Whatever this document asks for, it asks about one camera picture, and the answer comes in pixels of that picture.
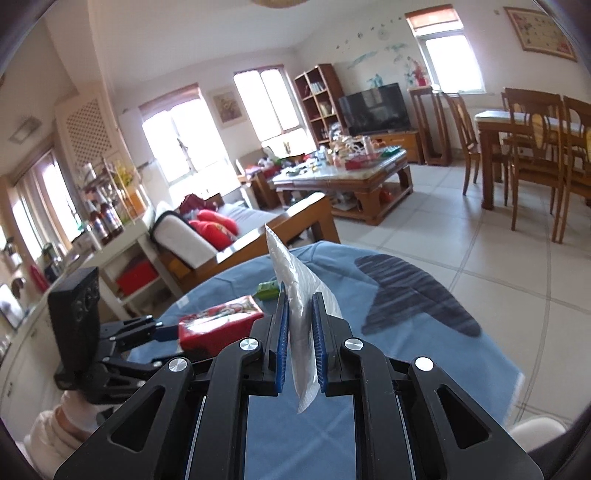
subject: television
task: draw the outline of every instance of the television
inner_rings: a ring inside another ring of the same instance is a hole
[[[339,99],[349,135],[410,130],[410,120],[397,83]]]

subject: wall decal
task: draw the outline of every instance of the wall decal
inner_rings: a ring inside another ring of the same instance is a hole
[[[379,75],[379,73],[376,73],[375,77],[369,79],[367,82],[369,83],[369,88],[378,88],[384,86],[384,81],[382,80],[382,77]]]
[[[378,54],[377,51],[369,51],[367,53],[364,53],[360,57],[357,57],[356,59],[354,59],[354,61],[352,61],[349,64],[347,69],[352,69],[352,68],[356,67],[357,65],[359,65],[360,63],[362,63],[363,61],[369,60],[370,58],[375,57],[377,54]]]
[[[387,47],[384,48],[384,50],[385,51],[393,51],[394,53],[398,53],[403,48],[408,48],[408,44],[406,44],[404,42],[395,43],[394,45],[388,45]]]
[[[427,69],[411,56],[407,57],[406,72],[404,78],[409,87],[424,87],[429,85],[429,75]]]
[[[390,38],[390,32],[386,28],[384,28],[384,24],[382,24],[382,27],[378,30],[378,39],[382,40],[382,41],[386,41],[389,38]]]

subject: red storage box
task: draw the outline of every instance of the red storage box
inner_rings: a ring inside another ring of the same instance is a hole
[[[129,262],[124,272],[115,281],[127,297],[156,278],[158,278],[158,272],[154,266],[147,258],[140,255]]]
[[[216,356],[231,343],[249,336],[254,321],[263,316],[252,296],[240,297],[182,317],[178,341],[185,352],[201,350]]]

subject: bottle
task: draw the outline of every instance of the bottle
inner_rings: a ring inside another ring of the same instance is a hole
[[[123,223],[117,215],[117,212],[113,208],[113,206],[107,201],[105,196],[101,192],[96,192],[98,197],[99,207],[100,207],[100,214],[103,217],[103,221],[107,230],[114,238],[117,235],[123,232]]]
[[[86,200],[86,209],[90,214],[89,219],[90,223],[92,224],[94,234],[98,237],[100,243],[102,243],[103,245],[108,244],[113,237],[105,228],[105,224],[103,223],[103,216],[96,209],[95,204],[92,203],[90,200]]]

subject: sofa cushion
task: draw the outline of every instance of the sofa cushion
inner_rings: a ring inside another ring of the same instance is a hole
[[[220,225],[223,225],[224,227],[226,227],[226,229],[228,229],[232,235],[237,236],[238,235],[238,225],[236,224],[236,222],[231,219],[230,217],[227,217],[225,215],[221,215],[217,212],[212,212],[211,210],[201,210],[198,214],[197,214],[197,220],[201,221],[201,222],[216,222],[219,223]]]
[[[217,211],[221,215],[230,217],[238,225],[238,237],[246,235],[251,230],[259,228],[277,217],[276,213],[253,210],[236,205],[222,205]]]
[[[236,236],[221,223],[189,220],[189,225],[220,252],[236,241]]]
[[[151,240],[170,250],[190,268],[197,268],[217,254],[217,250],[199,235],[178,213],[168,210],[156,220]]]

